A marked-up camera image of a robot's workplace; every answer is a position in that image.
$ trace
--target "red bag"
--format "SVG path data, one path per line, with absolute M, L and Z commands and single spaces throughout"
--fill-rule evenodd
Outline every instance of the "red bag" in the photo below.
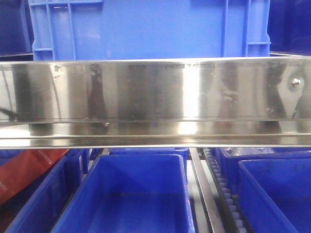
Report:
M 0 205 L 46 172 L 68 150 L 24 150 L 0 166 Z

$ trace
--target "plastic bin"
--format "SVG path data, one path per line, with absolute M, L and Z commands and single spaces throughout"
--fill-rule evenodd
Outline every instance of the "plastic bin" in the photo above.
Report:
M 52 233 L 194 233 L 180 155 L 99 156 Z
M 90 149 L 90 160 L 95 160 L 97 155 L 99 154 L 100 149 L 99 148 L 92 148 Z
M 73 167 L 68 166 L 72 157 L 63 156 L 52 168 L 1 206 L 11 209 L 16 216 L 6 233 L 47 233 L 51 230 L 75 191 L 71 184 L 81 182 L 78 176 L 73 175 Z
M 281 159 L 281 158 L 299 158 L 299 157 L 311 157 L 311 151 L 300 151 L 308 150 L 309 148 L 278 148 L 280 153 L 269 153 L 269 154 L 246 154 L 231 156 L 224 148 L 218 148 L 219 157 L 221 161 L 221 173 L 226 179 L 227 187 L 230 189 L 232 195 L 238 193 L 238 186 L 240 183 L 239 179 L 239 166 L 238 162 L 241 160 L 251 159 Z
M 6 164 L 22 150 L 0 150 L 0 166 Z
M 271 0 L 271 50 L 311 55 L 311 2 Z
M 65 170 L 70 182 L 68 183 L 71 193 L 74 193 L 82 182 L 84 175 L 83 156 L 86 149 L 70 149 L 67 153 Z
M 239 162 L 240 207 L 255 233 L 311 232 L 311 159 Z
M 189 155 L 189 148 L 184 147 L 110 148 L 109 154 L 179 154 L 183 157 L 185 173 L 187 176 L 187 159 Z
M 270 0 L 29 0 L 35 60 L 268 56 Z
M 34 41 L 27 0 L 0 1 L 0 55 L 32 52 Z

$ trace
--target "screw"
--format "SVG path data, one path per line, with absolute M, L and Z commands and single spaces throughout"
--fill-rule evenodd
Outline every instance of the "screw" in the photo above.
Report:
M 301 84 L 300 79 L 294 79 L 293 82 L 292 82 L 292 86 L 293 86 L 293 87 L 296 87 L 296 86 L 298 86 L 298 85 L 300 85 L 300 84 Z

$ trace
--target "shelf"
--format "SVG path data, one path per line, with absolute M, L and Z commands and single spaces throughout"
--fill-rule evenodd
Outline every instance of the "shelf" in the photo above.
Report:
M 0 63 L 0 148 L 309 146 L 311 57 Z

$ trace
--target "stainless steel rail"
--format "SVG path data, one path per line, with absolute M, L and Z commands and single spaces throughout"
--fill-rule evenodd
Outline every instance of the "stainless steel rail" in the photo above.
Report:
M 311 57 L 0 63 L 0 148 L 311 145 Z

